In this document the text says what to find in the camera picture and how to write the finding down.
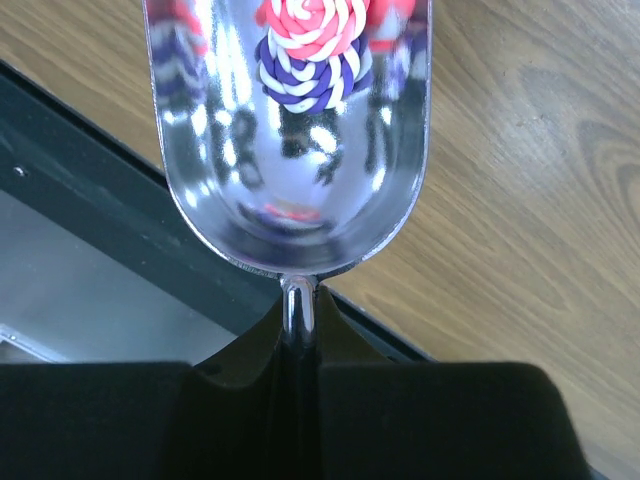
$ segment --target shiny silver scoop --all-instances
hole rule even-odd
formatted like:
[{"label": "shiny silver scoop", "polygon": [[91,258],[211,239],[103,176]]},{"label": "shiny silver scoop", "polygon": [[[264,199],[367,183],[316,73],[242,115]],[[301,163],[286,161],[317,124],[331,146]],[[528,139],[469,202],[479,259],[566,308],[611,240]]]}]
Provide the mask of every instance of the shiny silver scoop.
[{"label": "shiny silver scoop", "polygon": [[260,0],[146,0],[165,171],[194,233],[229,262],[280,280],[289,339],[312,345],[313,293],[384,248],[427,168],[431,3],[396,46],[373,53],[373,85],[319,114],[262,90]]}]

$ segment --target gray panel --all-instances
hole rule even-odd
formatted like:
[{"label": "gray panel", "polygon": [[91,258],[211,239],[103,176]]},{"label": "gray panel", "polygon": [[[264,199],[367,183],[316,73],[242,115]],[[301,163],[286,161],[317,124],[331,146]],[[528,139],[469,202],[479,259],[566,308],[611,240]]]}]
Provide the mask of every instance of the gray panel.
[{"label": "gray panel", "polygon": [[6,343],[52,361],[193,364],[235,338],[2,191],[0,225]]}]

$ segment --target wooden table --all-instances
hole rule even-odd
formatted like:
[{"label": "wooden table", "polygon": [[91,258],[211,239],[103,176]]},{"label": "wooden table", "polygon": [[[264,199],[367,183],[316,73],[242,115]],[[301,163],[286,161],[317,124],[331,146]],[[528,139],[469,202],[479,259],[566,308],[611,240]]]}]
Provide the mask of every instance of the wooden table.
[{"label": "wooden table", "polygon": [[[559,385],[593,465],[640,477],[640,3],[436,0],[430,170],[331,282],[440,360]],[[2,0],[0,58],[160,164],[139,0]]]}]

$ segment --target wood grain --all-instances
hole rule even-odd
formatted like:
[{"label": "wood grain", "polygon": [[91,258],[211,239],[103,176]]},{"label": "wood grain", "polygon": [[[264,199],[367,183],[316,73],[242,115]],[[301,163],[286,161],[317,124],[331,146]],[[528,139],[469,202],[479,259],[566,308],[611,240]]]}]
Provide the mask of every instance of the wood grain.
[{"label": "wood grain", "polygon": [[[547,370],[640,477],[640,3],[436,0],[430,170],[331,285],[441,360]],[[159,165],[137,0],[3,0],[0,57]]]}]

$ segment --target scoop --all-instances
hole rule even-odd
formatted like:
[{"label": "scoop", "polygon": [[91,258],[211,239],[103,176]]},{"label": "scoop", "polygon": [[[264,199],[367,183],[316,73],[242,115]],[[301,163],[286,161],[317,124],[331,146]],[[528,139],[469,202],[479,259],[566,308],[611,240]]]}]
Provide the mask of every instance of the scoop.
[{"label": "scoop", "polygon": [[317,114],[292,113],[263,92],[259,7],[144,2],[157,125],[184,220],[227,261],[278,279],[284,340],[313,348],[319,282],[382,250],[423,184],[431,3],[418,0],[394,48],[372,55],[369,88]]}]

